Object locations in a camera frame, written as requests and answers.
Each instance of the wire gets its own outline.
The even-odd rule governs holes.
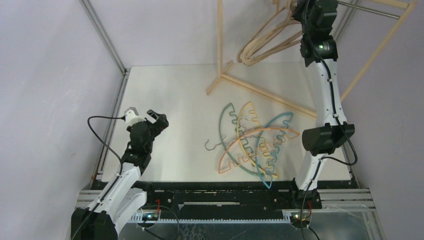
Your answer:
[[[253,108],[253,110],[250,110],[250,111],[249,111],[249,114],[254,116],[254,117],[252,118],[252,122],[257,124],[257,125],[254,127],[254,129],[258,129],[258,128],[260,128],[260,127],[261,127],[261,122],[258,120],[258,115],[256,114],[256,108],[255,108],[255,105],[253,104],[253,102],[251,102],[251,101],[250,101],[250,102],[246,103],[246,104],[245,104],[245,105],[241,108],[240,113],[238,114],[238,117],[237,117],[237,124],[236,124],[236,128],[235,128],[235,131],[237,132],[237,138],[238,138],[238,137],[240,137],[240,132],[241,132],[242,134],[244,134],[244,131],[243,131],[243,130],[240,130],[240,127],[242,127],[242,125],[240,125],[240,120],[241,120],[241,117],[242,117],[243,113],[245,112],[245,108],[247,108],[248,106],[251,106],[251,107]],[[248,138],[243,138],[243,139],[241,139],[241,140],[239,141],[239,143],[240,143],[240,147],[241,147],[241,149],[243,150],[244,154],[246,155],[247,159],[248,159],[248,160],[252,163],[252,165],[253,165],[254,167],[256,167],[257,173],[258,173],[258,175],[259,175],[260,179],[262,180],[262,179],[263,179],[263,177],[262,177],[262,174],[259,174],[259,171],[261,171],[263,174],[266,174],[266,171],[265,171],[262,167],[257,166],[257,163],[256,163],[255,161],[253,161],[253,160],[252,160],[252,158],[249,156],[249,154],[246,152],[246,149],[250,149],[250,150],[251,150],[251,152],[249,152],[249,153],[251,153],[251,154],[253,154],[253,153],[254,153],[253,149],[249,146]]]
[[[169,211],[171,211],[173,213],[173,215],[175,216],[176,226],[177,226],[176,236],[175,236],[175,240],[177,240],[178,235],[180,234],[180,221],[178,220],[177,214],[171,208],[169,208],[167,206],[163,206],[163,205],[148,205],[148,206],[141,207],[141,210],[143,210],[143,208],[149,208],[149,207],[161,207],[161,208],[168,209]],[[161,238],[160,236],[154,234],[151,231],[148,231],[147,229],[144,229],[144,231],[146,231],[147,233],[153,235],[154,237],[156,237],[158,239],[164,240],[164,238]]]
[[[94,134],[94,136],[101,142],[101,144],[103,144],[103,146],[105,146],[109,151],[111,151],[119,160],[120,163],[120,170],[119,170],[119,174],[122,173],[122,168],[123,168],[123,163],[122,163],[122,159],[121,157],[118,155],[117,152],[115,152],[105,141],[102,140],[102,138],[96,133],[96,131],[94,131],[90,120],[94,119],[94,118],[98,118],[98,119],[116,119],[116,120],[125,120],[125,116],[121,116],[121,117],[110,117],[110,116],[91,116],[87,119],[87,124],[88,127],[90,128],[91,132]]]
[[[74,240],[74,238],[77,236],[78,231],[80,231],[80,229],[83,227],[83,225],[87,222],[87,220],[90,218],[90,216],[92,215],[93,211],[97,209],[97,207],[100,205],[100,203],[97,203],[92,211],[90,211],[88,213],[88,215],[84,218],[84,220],[81,222],[81,224],[78,226],[78,228],[75,230],[75,232],[72,234],[72,237],[70,238],[71,240]]]
[[[140,227],[140,228],[145,228],[145,229],[153,228],[153,226],[155,226],[155,225],[159,222],[159,220],[161,220],[161,214],[162,214],[162,210],[158,210],[157,220],[156,220],[156,221],[154,221],[153,225],[151,225],[151,226],[149,226],[149,227],[146,227],[146,226],[145,226],[146,222],[148,221],[148,219],[147,219],[147,218],[146,218],[146,220],[144,220],[144,221],[143,221],[143,223],[142,223],[141,225],[140,225],[138,222],[136,222],[136,224],[137,224],[137,226],[138,226],[138,227]]]
[[[308,227],[308,228],[315,235],[316,239],[320,240],[320,237],[318,236],[318,234],[311,227]]]
[[[102,140],[102,138],[96,133],[96,131],[94,131],[92,125],[90,124],[90,120],[94,119],[94,118],[99,118],[99,119],[121,119],[121,120],[125,120],[125,116],[122,117],[110,117],[110,116],[91,116],[87,119],[87,124],[88,127],[90,128],[91,132],[94,134],[94,136],[101,142],[101,144],[103,144],[103,146],[105,146],[109,151],[111,151],[119,160],[120,163],[120,170],[119,170],[119,175],[122,174],[122,170],[123,170],[123,163],[122,163],[122,159],[120,158],[120,156],[105,142]],[[100,202],[102,202],[105,197],[108,195],[108,193],[111,191],[111,189],[114,187],[114,185],[117,183],[118,179],[120,178],[120,176],[117,176],[115,178],[115,180],[112,182],[112,184],[110,185],[110,187],[107,189],[107,191],[104,193],[104,195],[100,198]],[[70,238],[71,240],[74,240],[75,237],[77,236],[77,233],[81,230],[81,228],[83,227],[83,225],[87,222],[87,220],[90,218],[90,216],[93,214],[93,212],[97,209],[97,207],[100,205],[100,203],[98,202],[93,209],[87,214],[87,216],[84,218],[84,220],[82,220],[81,224],[76,228],[75,232],[73,233],[72,237]]]
[[[151,232],[151,231],[150,231],[150,230],[148,230],[147,228],[145,228],[145,229],[144,229],[144,231],[145,231],[146,233],[148,233],[148,234],[152,235],[153,237],[157,238],[157,239],[160,239],[160,240],[166,240],[165,238],[162,238],[162,237],[160,237],[160,236],[158,236],[158,235],[154,234],[153,232]]]
[[[234,144],[236,144],[238,141],[240,141],[242,138],[246,138],[248,135],[250,135],[250,134],[252,134],[252,133],[257,133],[257,132],[261,132],[261,131],[264,131],[264,130],[280,130],[280,131],[286,131],[286,132],[290,132],[290,133],[293,133],[293,134],[295,134],[295,136],[288,136],[288,139],[293,139],[293,138],[296,138],[297,136],[299,136],[300,135],[300,133],[298,133],[297,131],[295,131],[295,130],[292,130],[292,129],[288,129],[288,128],[283,128],[283,127],[264,127],[264,128],[258,128],[258,129],[255,129],[255,130],[252,130],[252,131],[249,131],[249,132],[246,132],[243,136],[240,136],[239,138],[237,138],[235,141],[233,141],[229,146],[228,146],[228,148],[227,147],[224,147],[225,148],[225,152],[224,152],[224,154],[222,155],[222,157],[221,157],[221,159],[219,160],[219,169],[218,169],[218,173],[219,174],[222,174],[222,173],[224,173],[224,172],[227,172],[227,171],[229,171],[229,170],[225,170],[225,171],[220,171],[220,169],[221,169],[221,164],[222,164],[222,162],[223,162],[223,160],[224,160],[224,158],[225,158],[225,156],[228,154],[229,156],[230,156],[230,153],[229,153],[229,150],[230,150],[230,148],[232,147],[232,146],[234,146]],[[241,166],[241,163],[239,163],[239,162],[236,162],[236,164],[237,165],[234,165],[234,166],[236,166],[236,167],[243,167],[243,166]]]
[[[305,200],[306,200],[307,192],[309,191],[309,188],[311,187],[312,183],[314,182],[315,178],[317,177],[318,172],[320,171],[320,167],[321,167],[321,161],[318,162],[318,166],[316,167],[316,170],[315,170],[315,173],[313,175],[313,178],[312,178],[312,180],[310,181],[309,185],[306,188],[305,196],[303,197],[302,206],[300,207],[300,232],[302,233],[302,237],[303,237],[304,240],[306,240],[306,238],[305,238],[305,234],[304,234],[304,228],[302,226],[302,223],[303,223],[302,213],[304,211],[304,205],[305,205]]]
[[[271,119],[266,125],[265,125],[265,128],[267,128],[267,127],[269,127],[271,124],[273,124],[275,121],[277,121],[277,119],[279,119],[279,118],[281,118],[281,117],[284,117],[284,116],[289,116],[289,119],[287,120],[287,119],[284,119],[283,121],[282,121],[282,123],[283,123],[283,127],[285,127],[286,129],[288,129],[289,128],[289,122],[291,122],[292,121],[292,118],[293,118],[293,112],[283,112],[283,113],[281,113],[281,114],[279,114],[279,115],[277,115],[277,116],[275,116],[273,119]],[[284,135],[286,134],[286,132],[284,132],[284,131],[280,131],[280,132],[282,132],[283,134],[279,134],[279,135],[277,135],[277,138],[278,138],[278,136],[281,136],[281,138],[284,138]],[[258,137],[257,137],[257,141],[256,141],[256,151],[255,151],[255,155],[257,154],[257,150],[258,150],[258,146],[260,146],[260,144],[259,144],[259,142],[260,142],[260,140],[261,140],[261,137],[262,137],[262,134],[263,134],[264,132],[263,131],[261,131],[260,133],[259,133],[259,135],[258,135]],[[277,156],[277,154],[280,152],[280,145],[282,144],[283,142],[281,142],[281,143],[279,143],[279,142],[276,142],[272,147],[273,148],[276,148],[276,149],[278,149],[278,151],[273,151],[274,153],[275,153],[275,155],[274,156],[271,156],[271,158],[272,158],[272,160],[271,161],[267,161],[267,164],[268,163],[272,163],[272,170],[270,171],[270,172],[274,172],[274,170],[275,170],[275,165],[274,165],[274,163],[275,162],[277,162],[277,160],[278,160],[278,156]],[[256,170],[257,171],[259,171],[259,167],[260,167],[260,165],[259,165],[259,163],[258,163],[258,157],[257,156],[255,156],[254,157],[254,162],[255,162],[255,164],[256,164]],[[259,175],[259,178],[260,178],[260,180],[262,181],[262,183],[268,188],[268,189],[270,189],[271,188],[271,186],[273,185],[273,176],[272,175],[270,175],[270,173],[268,172],[269,170],[267,170],[265,173],[267,174],[267,175],[269,175],[270,177],[271,177],[271,179],[270,179],[270,183],[268,184],[266,181],[265,181],[265,179],[262,177],[262,175]]]
[[[231,107],[232,108],[232,110],[229,112],[229,116],[230,117],[232,117],[233,119],[231,120],[231,122],[235,125],[235,124],[237,124],[237,119],[238,119],[238,116],[235,114],[235,112],[236,112],[236,109],[234,108],[234,105],[233,105],[233,103],[228,103],[227,104],[227,106],[225,106],[224,107],[224,109],[222,110],[222,112],[221,112],[221,116],[219,117],[219,124],[218,124],[218,133],[219,133],[219,140],[221,140],[221,143],[222,143],[222,147],[224,148],[224,150],[227,150],[227,145],[225,145],[224,144],[224,138],[223,138],[223,134],[222,134],[222,132],[221,132],[221,123],[222,123],[222,121],[223,121],[223,117],[224,117],[224,113],[225,113],[225,111],[229,108],[229,107]],[[244,167],[244,166],[241,166],[238,162],[237,162],[237,160],[233,157],[233,155],[231,154],[231,153],[229,153],[228,151],[226,151],[225,152],[227,155],[228,155],[228,157],[231,159],[231,161],[228,163],[228,166],[229,166],[229,169],[228,170],[225,170],[225,171],[221,171],[221,164],[222,164],[222,159],[223,158],[221,158],[221,161],[219,161],[219,167],[218,167],[218,173],[219,174],[222,174],[222,173],[225,173],[225,172],[227,172],[227,171],[229,171],[229,170],[231,170],[231,165],[230,165],[230,163],[232,163],[235,167],[240,167],[240,169],[242,169],[243,171],[245,171],[246,173],[248,173],[248,174],[250,174],[250,175],[252,175],[252,176],[258,176],[258,175],[260,175],[260,174],[262,174],[262,173],[260,173],[260,172],[254,172],[254,171],[251,171],[251,170],[249,170],[249,169],[247,169],[246,167]]]
[[[302,223],[304,222],[304,221],[303,221],[303,218],[302,218],[302,213],[303,213],[303,211],[304,211],[304,204],[305,204],[305,200],[306,200],[307,192],[309,191],[309,188],[311,187],[311,185],[312,185],[312,180],[310,181],[309,185],[308,185],[308,186],[307,186],[307,188],[306,188],[305,196],[303,197],[302,206],[300,207],[300,232],[302,233],[302,237],[303,237],[303,239],[304,239],[304,240],[305,240],[306,238],[305,238],[305,234],[304,234],[304,227],[302,226]]]
[[[308,6],[309,6],[309,2],[310,0],[307,0],[306,5],[305,5],[305,9],[303,10],[303,24],[304,24],[304,28],[305,28],[305,33],[304,36],[306,37],[306,40],[309,42],[309,45],[312,48],[312,51],[315,53],[315,55],[319,58],[319,60],[321,61],[322,65],[324,65],[325,70],[327,71],[327,76],[328,76],[328,82],[330,84],[330,91],[331,91],[331,103],[332,103],[332,110],[333,110],[333,114],[336,115],[337,111],[336,111],[336,100],[334,97],[334,86],[333,86],[333,82],[330,81],[331,79],[331,72],[330,72],[330,68],[327,65],[326,61],[324,61],[323,57],[318,53],[318,51],[315,49],[315,47],[313,46],[311,37],[309,36],[309,32],[308,32],[308,28],[307,28],[307,20],[306,20],[306,13],[308,12]],[[339,117],[338,116],[334,116],[338,126],[340,127],[341,131],[343,132],[344,137],[346,138],[347,142],[349,143],[350,148],[352,149],[353,152],[353,156],[354,156],[354,161],[353,163],[346,163],[343,162],[335,157],[331,157],[331,156],[324,156],[321,158],[321,160],[323,159],[331,159],[334,160],[338,163],[347,165],[347,166],[353,166],[358,162],[358,155],[357,155],[357,151],[355,150],[354,145],[352,144],[351,140],[349,139],[348,135],[346,134],[345,130],[342,128],[342,124],[339,121]]]
[[[309,218],[312,215],[312,204],[311,204],[311,201],[307,201],[307,204],[309,205],[309,215],[306,218]]]

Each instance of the metal hook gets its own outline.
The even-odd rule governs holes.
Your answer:
[[[208,147],[206,147],[206,145],[209,143],[209,139],[206,141],[206,143],[204,144],[204,149],[208,150],[209,152],[215,150],[218,146],[222,145],[222,142],[216,144],[213,148],[209,149]]]

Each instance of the black cable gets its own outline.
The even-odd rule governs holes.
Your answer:
[[[318,234],[311,227],[309,227],[309,230],[315,235],[316,239],[320,240]]]
[[[148,233],[148,234],[152,235],[153,237],[157,238],[157,239],[160,239],[160,240],[166,240],[165,238],[162,238],[162,237],[160,237],[160,236],[158,236],[158,235],[154,234],[153,232],[151,232],[151,231],[150,231],[150,230],[148,230],[147,228],[145,228],[145,229],[144,229],[144,231],[145,231],[146,233]]]
[[[303,228],[303,226],[302,226],[302,223],[304,222],[304,221],[303,221],[303,217],[302,217],[302,213],[303,213],[303,211],[304,211],[304,205],[305,205],[305,200],[306,200],[307,192],[309,191],[309,188],[311,187],[312,182],[313,182],[313,181],[315,180],[315,178],[318,176],[318,172],[320,171],[320,167],[321,167],[321,161],[319,161],[319,162],[318,162],[318,165],[316,166],[315,173],[313,174],[312,180],[310,181],[309,185],[308,185],[308,186],[307,186],[307,188],[306,188],[305,196],[303,197],[302,206],[300,207],[300,232],[302,233],[302,237],[303,237],[303,239],[304,239],[304,240],[305,240],[306,238],[305,238],[305,234],[304,234],[304,228]]]
[[[333,110],[333,114],[336,115],[337,114],[337,110],[336,110],[336,100],[334,97],[334,86],[333,86],[333,82],[330,81],[331,77],[331,72],[330,72],[330,68],[327,65],[326,61],[324,61],[323,57],[318,53],[318,51],[315,49],[311,37],[309,36],[309,32],[308,32],[308,28],[307,28],[307,20],[306,20],[306,14],[308,12],[308,5],[309,5],[310,0],[307,0],[306,5],[305,5],[305,9],[303,11],[303,25],[305,28],[305,37],[306,40],[309,42],[309,45],[312,48],[312,51],[315,53],[315,55],[319,58],[319,60],[321,61],[322,65],[324,65],[325,70],[327,71],[327,75],[328,75],[328,82],[330,84],[330,92],[331,92],[331,103],[332,103],[332,110]],[[321,159],[331,159],[331,160],[335,160],[341,164],[347,165],[347,166],[353,166],[358,162],[358,155],[357,155],[357,151],[355,150],[354,145],[352,144],[351,140],[349,139],[348,135],[346,134],[345,130],[342,128],[342,124],[339,121],[339,117],[338,116],[334,116],[335,120],[337,121],[338,126],[340,127],[341,131],[343,132],[344,137],[347,140],[347,143],[349,143],[350,148],[352,149],[353,152],[353,156],[354,156],[354,161],[353,163],[346,163],[344,161],[341,161],[335,157],[331,157],[331,156],[324,156]]]
[[[92,125],[90,123],[91,119],[94,118],[98,118],[98,119],[122,119],[125,120],[125,116],[121,116],[121,117],[110,117],[110,116],[91,116],[87,119],[87,124],[88,127],[90,128],[90,130],[92,131],[92,133],[94,134],[94,136],[101,142],[101,144],[103,144],[103,146],[105,146],[109,151],[111,151],[119,160],[120,162],[120,170],[119,170],[119,174],[122,173],[122,168],[123,168],[123,163],[122,163],[122,159],[121,157],[118,155],[118,153],[116,153],[105,141],[102,140],[102,138],[96,133],[96,131],[94,131],[94,129],[92,128]]]
[[[142,207],[141,207],[141,209],[143,210],[143,209],[145,209],[145,208],[149,208],[149,207],[155,207],[155,208],[160,207],[160,208],[165,208],[165,209],[168,209],[169,211],[171,211],[171,212],[173,213],[173,215],[175,216],[175,220],[176,220],[176,227],[177,227],[177,229],[176,229],[176,236],[175,236],[175,240],[177,240],[178,235],[180,234],[180,221],[178,220],[177,214],[176,214],[176,213],[175,213],[175,212],[174,212],[171,208],[169,208],[169,207],[167,207],[167,206],[162,206],[162,205],[148,205],[148,206],[142,206]],[[158,238],[158,239],[165,240],[165,239],[163,239],[163,238],[159,237],[158,235],[153,234],[153,232],[148,231],[146,228],[145,228],[144,230],[145,230],[147,233],[152,234],[153,236],[155,236],[155,237],[156,237],[156,238]]]
[[[100,136],[96,133],[96,131],[94,131],[92,125],[90,124],[90,120],[94,119],[94,118],[100,118],[100,119],[122,119],[125,120],[125,116],[122,117],[110,117],[110,116],[91,116],[87,119],[87,124],[88,127],[90,128],[91,132],[94,134],[94,136],[101,142],[101,144],[103,144],[103,146],[105,146],[109,151],[111,151],[119,160],[120,163],[120,170],[119,170],[119,175],[121,175],[122,170],[123,170],[123,163],[122,163],[122,159],[121,157],[105,142],[102,140],[102,138],[100,138]],[[108,195],[108,193],[111,191],[111,189],[114,187],[114,185],[117,183],[118,179],[120,178],[120,176],[117,176],[115,178],[115,180],[112,182],[112,184],[110,185],[110,187],[107,189],[107,191],[105,192],[105,194],[100,198],[100,202],[102,202],[105,197]],[[90,218],[90,216],[93,214],[93,212],[97,209],[97,207],[100,205],[100,203],[97,203],[93,209],[87,214],[87,216],[84,218],[84,220],[82,220],[81,224],[77,227],[77,229],[75,230],[75,232],[73,233],[72,237],[70,238],[71,240],[74,240],[75,236],[77,235],[77,233],[80,231],[80,229],[83,227],[83,225],[87,222],[87,220]]]
[[[78,231],[83,227],[83,225],[87,222],[87,220],[90,218],[91,214],[93,213],[94,210],[97,209],[97,207],[100,205],[100,203],[97,203],[92,211],[90,211],[87,216],[84,218],[84,220],[82,220],[81,224],[78,226],[78,228],[75,230],[75,232],[73,233],[72,237],[70,238],[71,240],[74,240],[75,236],[77,236]]]

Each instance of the black bracket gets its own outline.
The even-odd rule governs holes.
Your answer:
[[[300,42],[300,53],[306,67],[312,62],[320,62],[321,58],[337,60],[336,42],[330,33],[337,17],[338,4],[337,0],[299,0],[297,2],[292,16],[294,20],[302,24],[303,38]]]
[[[118,234],[111,216],[105,211],[91,212],[77,208],[72,214],[70,232],[76,233],[74,240],[117,240]]]
[[[295,179],[291,181],[291,187],[289,190],[291,204],[294,209],[301,209],[302,203],[303,209],[322,209],[323,205],[321,203],[320,193],[317,191],[318,188],[314,190],[304,191],[299,190]]]
[[[326,124],[322,127],[304,130],[302,133],[302,144],[306,151],[312,156],[318,154],[333,154],[336,148],[340,148],[355,133],[355,125],[344,124],[342,126],[331,126]]]
[[[124,163],[139,167],[142,175],[152,159],[153,141],[169,126],[165,114],[159,114],[151,109],[147,111],[147,114],[156,121],[151,123],[145,118],[145,121],[139,121],[127,127],[130,142],[122,156]]]

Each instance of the wooden stand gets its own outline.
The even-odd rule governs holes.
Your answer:
[[[384,4],[387,6],[392,6],[400,9],[405,9],[405,12],[400,16],[400,18],[397,20],[396,24],[393,26],[393,28],[390,30],[390,32],[387,34],[387,36],[384,38],[384,40],[380,43],[380,45],[375,49],[374,53],[371,55],[371,57],[368,59],[368,61],[365,63],[365,65],[362,67],[360,72],[356,75],[350,86],[346,89],[346,91],[341,96],[341,100],[343,101],[346,96],[350,93],[350,91],[353,89],[353,87],[358,83],[358,81],[362,78],[362,76],[365,74],[365,72],[368,70],[368,68],[371,66],[371,64],[374,62],[376,57],[379,55],[381,50],[385,47],[385,45],[389,42],[389,40],[393,37],[393,35],[396,33],[396,31],[399,29],[399,27],[403,24],[405,19],[411,14],[412,10],[417,5],[417,1],[414,1],[412,3],[405,3],[401,1],[396,0],[368,0],[371,2],[376,2],[380,4]],[[206,94],[209,95],[214,90],[214,88],[222,81],[226,81],[230,84],[234,84],[242,89],[245,89],[251,93],[254,93],[256,95],[259,95],[263,98],[266,98],[270,101],[273,101],[275,103],[284,105],[288,108],[290,108],[293,111],[297,111],[298,113],[304,114],[305,116],[308,116],[310,118],[316,119],[317,114],[315,111],[306,108],[304,106],[301,106],[293,101],[290,101],[288,99],[285,99],[281,96],[278,96],[272,92],[269,92],[265,89],[262,89],[258,86],[254,86],[250,83],[247,83],[243,80],[240,80],[236,77],[228,75],[228,71],[233,66],[233,61],[230,61],[227,66],[223,69],[223,0],[217,0],[217,28],[218,28],[218,76],[216,79],[212,82],[212,84],[207,88]]]

